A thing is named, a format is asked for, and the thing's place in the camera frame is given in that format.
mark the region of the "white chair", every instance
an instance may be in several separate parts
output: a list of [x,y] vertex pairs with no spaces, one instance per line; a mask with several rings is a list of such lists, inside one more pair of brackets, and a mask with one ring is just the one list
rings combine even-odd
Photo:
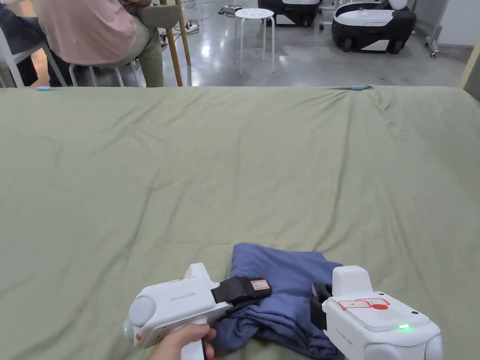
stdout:
[[[78,83],[77,83],[77,79],[75,77],[75,73],[74,73],[74,68],[75,68],[75,64],[71,64],[70,67],[69,67],[69,72],[70,72],[70,77],[72,78],[72,83],[73,83],[73,86],[78,86]],[[120,69],[116,66],[108,66],[108,65],[91,65],[91,66],[88,66],[88,69],[90,71],[90,76],[92,77],[92,82],[93,82],[93,86],[94,87],[97,87],[98,86],[98,82],[96,80],[96,75],[95,75],[95,71],[93,70],[94,67],[99,67],[99,68],[113,68],[115,70],[115,74],[117,75],[117,79],[119,81],[119,85],[120,87],[124,87],[123,85],[123,80],[121,78],[121,75],[120,75]],[[140,86],[139,82],[138,82],[138,79],[137,79],[137,75],[135,74],[135,60],[131,61],[130,62],[130,67],[132,69],[132,72],[133,72],[133,77],[135,78],[135,84],[137,85],[137,87]]]
[[[12,73],[13,80],[15,81],[15,84],[17,85],[17,87],[25,87],[22,77],[20,75],[20,72],[18,71],[17,64],[25,60],[26,58],[31,56],[34,52],[40,49],[43,49],[43,51],[45,52],[45,55],[47,56],[47,59],[50,62],[53,68],[53,71],[57,75],[60,81],[60,84],[62,86],[67,86],[67,84],[65,83],[65,79],[61,75],[60,69],[57,66],[57,63],[53,59],[52,53],[50,52],[50,49],[48,48],[48,45],[45,42],[40,43],[37,46],[31,49],[28,49],[26,51],[22,51],[17,54],[12,54],[12,51],[8,46],[7,38],[5,37],[5,34],[0,28],[0,63],[7,64],[7,66],[10,69],[10,72]],[[1,79],[1,76],[0,76],[0,82],[3,87],[6,87],[4,80]]]
[[262,61],[265,61],[265,36],[267,31],[267,19],[272,22],[272,72],[275,72],[275,20],[273,19],[273,11],[267,9],[242,9],[235,13],[235,41],[233,50],[233,63],[237,63],[237,20],[241,18],[240,26],[240,75],[242,69],[243,58],[243,23],[246,19],[262,19],[264,22],[264,49],[262,53]]

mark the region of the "person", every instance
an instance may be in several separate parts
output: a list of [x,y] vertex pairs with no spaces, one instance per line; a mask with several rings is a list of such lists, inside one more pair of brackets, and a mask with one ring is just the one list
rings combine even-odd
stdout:
[[149,360],[181,360],[182,348],[201,339],[205,345],[206,360],[214,360],[214,350],[208,342],[215,336],[215,329],[210,328],[208,324],[188,324],[167,335],[152,351]]
[[[38,23],[36,17],[17,16],[12,10],[0,3],[0,28],[5,34],[8,46],[13,54],[33,48],[47,39]],[[68,72],[69,65],[52,52],[52,56],[62,73],[65,82],[71,84],[72,80]],[[25,86],[32,85],[38,80],[38,74],[33,65],[32,57],[17,64],[20,76]],[[50,76],[50,86],[61,86],[51,64],[48,63],[48,74]]]
[[[152,0],[128,0],[150,6]],[[52,50],[76,65],[128,64],[138,57],[147,87],[163,86],[160,35],[130,15],[119,0],[35,0]]]

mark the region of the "pink shirt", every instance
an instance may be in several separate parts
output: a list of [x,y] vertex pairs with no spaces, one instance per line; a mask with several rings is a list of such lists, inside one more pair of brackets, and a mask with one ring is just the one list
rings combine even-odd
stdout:
[[135,22],[119,0],[35,0],[32,3],[50,48],[66,62],[115,63],[129,55],[135,42]]

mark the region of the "khaki pants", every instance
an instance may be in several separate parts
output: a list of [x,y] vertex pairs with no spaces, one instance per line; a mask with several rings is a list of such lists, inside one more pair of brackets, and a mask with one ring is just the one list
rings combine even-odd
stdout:
[[147,87],[163,86],[163,58],[160,34],[157,29],[147,28],[134,16],[137,39],[130,54],[118,65],[125,65],[134,59],[140,60]]

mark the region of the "finger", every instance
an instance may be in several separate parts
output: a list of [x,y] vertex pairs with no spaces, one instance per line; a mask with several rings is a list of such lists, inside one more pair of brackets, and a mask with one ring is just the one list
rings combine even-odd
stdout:
[[214,360],[215,352],[210,344],[205,343],[205,357],[206,360]]
[[188,324],[168,335],[164,342],[171,343],[175,348],[182,348],[193,341],[199,341],[208,334],[208,324]]
[[207,342],[210,342],[213,339],[215,339],[215,337],[216,337],[216,330],[210,328],[210,330],[208,330],[207,335],[205,335],[204,340],[207,341]]

